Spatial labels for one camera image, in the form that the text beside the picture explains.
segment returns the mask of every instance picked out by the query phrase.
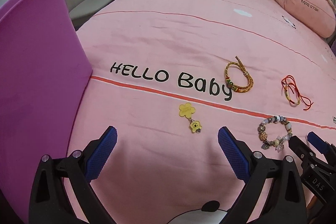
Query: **bed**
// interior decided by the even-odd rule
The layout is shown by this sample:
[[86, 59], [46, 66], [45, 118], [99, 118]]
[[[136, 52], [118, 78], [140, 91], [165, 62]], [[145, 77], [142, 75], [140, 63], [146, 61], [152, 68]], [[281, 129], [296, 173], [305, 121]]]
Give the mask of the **bed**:
[[[228, 210], [244, 182], [218, 144], [223, 126], [252, 151], [261, 151], [258, 125], [273, 115], [288, 117], [293, 134], [304, 141], [314, 131], [335, 142], [335, 56], [274, 0], [116, 0], [77, 34], [93, 74], [68, 152], [83, 149], [109, 125], [117, 129], [114, 151], [91, 185], [118, 224], [179, 224], [190, 214], [200, 219], [200, 209], [212, 200], [220, 203], [219, 212]], [[224, 69], [235, 56], [254, 80], [242, 94], [225, 86]], [[281, 86], [286, 75], [314, 102], [309, 111], [289, 105]], [[230, 77], [246, 83], [238, 69], [230, 69]], [[199, 134], [179, 116], [186, 102], [196, 109]], [[283, 126], [270, 125], [269, 139], [284, 133]], [[280, 153], [262, 152], [274, 159], [291, 155], [300, 163], [287, 144]], [[260, 213], [269, 185], [251, 219]], [[67, 182], [66, 187], [85, 220]]]

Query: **blue textured finger pad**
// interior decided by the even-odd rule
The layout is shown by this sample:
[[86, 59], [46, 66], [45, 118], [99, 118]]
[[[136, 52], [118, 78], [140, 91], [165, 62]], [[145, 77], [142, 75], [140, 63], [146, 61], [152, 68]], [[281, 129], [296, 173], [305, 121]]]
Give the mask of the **blue textured finger pad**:
[[85, 178], [88, 182], [98, 178], [116, 143], [117, 130], [112, 127], [86, 163]]
[[249, 163], [224, 128], [218, 131], [218, 143], [236, 177], [247, 183], [250, 179]]
[[314, 132], [310, 132], [307, 136], [307, 140], [321, 153], [325, 154], [328, 152], [328, 145]]

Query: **mattress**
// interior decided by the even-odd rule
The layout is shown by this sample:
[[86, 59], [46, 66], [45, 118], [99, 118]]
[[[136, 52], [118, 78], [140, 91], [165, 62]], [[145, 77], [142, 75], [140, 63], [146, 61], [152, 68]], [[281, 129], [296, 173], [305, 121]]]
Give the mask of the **mattress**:
[[[335, 142], [335, 56], [274, 0], [116, 0], [77, 34], [93, 74], [68, 153], [109, 125], [117, 129], [117, 144], [91, 185], [118, 224], [219, 223], [244, 186], [218, 144], [223, 126], [268, 158], [293, 156], [300, 171], [288, 143], [280, 153], [261, 149], [261, 121], [281, 115], [303, 141], [314, 131]], [[235, 56], [254, 85], [230, 95], [224, 70]], [[238, 68], [230, 67], [229, 75], [247, 84]], [[310, 110], [289, 105], [281, 85], [286, 75], [314, 102]], [[179, 116], [179, 105], [187, 102], [195, 107], [200, 133], [193, 134]], [[267, 130], [269, 140], [286, 135], [281, 124]], [[268, 180], [251, 219], [258, 217], [269, 186]], [[85, 219], [66, 187], [77, 216]], [[219, 202], [218, 215], [204, 220], [201, 208], [212, 200]]]

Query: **keychain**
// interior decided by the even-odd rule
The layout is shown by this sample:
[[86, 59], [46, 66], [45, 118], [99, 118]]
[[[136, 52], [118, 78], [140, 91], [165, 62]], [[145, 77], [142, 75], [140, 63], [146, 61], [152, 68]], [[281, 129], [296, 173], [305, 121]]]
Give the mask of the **keychain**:
[[188, 121], [190, 122], [190, 128], [192, 130], [193, 133], [200, 133], [202, 126], [201, 123], [199, 121], [195, 121], [193, 119], [191, 119], [191, 115], [193, 113], [195, 113], [196, 109], [194, 107], [191, 106], [191, 103], [186, 103], [184, 105], [180, 105], [179, 106], [179, 115], [181, 117], [186, 117], [188, 119]]

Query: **cartoon panda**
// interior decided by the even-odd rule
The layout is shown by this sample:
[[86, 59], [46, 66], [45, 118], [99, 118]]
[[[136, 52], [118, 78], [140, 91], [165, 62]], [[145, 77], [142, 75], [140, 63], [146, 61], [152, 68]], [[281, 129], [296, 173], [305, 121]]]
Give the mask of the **cartoon panda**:
[[286, 17], [282, 16], [284, 18], [284, 20], [289, 23], [294, 29], [296, 29], [295, 25]]
[[227, 214], [219, 209], [218, 201], [209, 201], [200, 210], [193, 210], [174, 217], [168, 224], [219, 224]]

